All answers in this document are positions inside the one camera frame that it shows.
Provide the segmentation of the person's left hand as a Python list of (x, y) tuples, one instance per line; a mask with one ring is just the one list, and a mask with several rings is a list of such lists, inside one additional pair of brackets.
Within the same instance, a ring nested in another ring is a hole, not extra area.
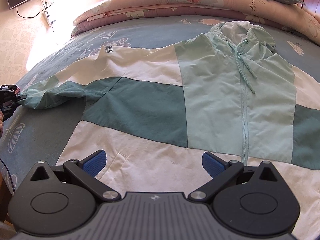
[(0, 111), (0, 138), (3, 135), (3, 131), (4, 131), (4, 115), (3, 113)]

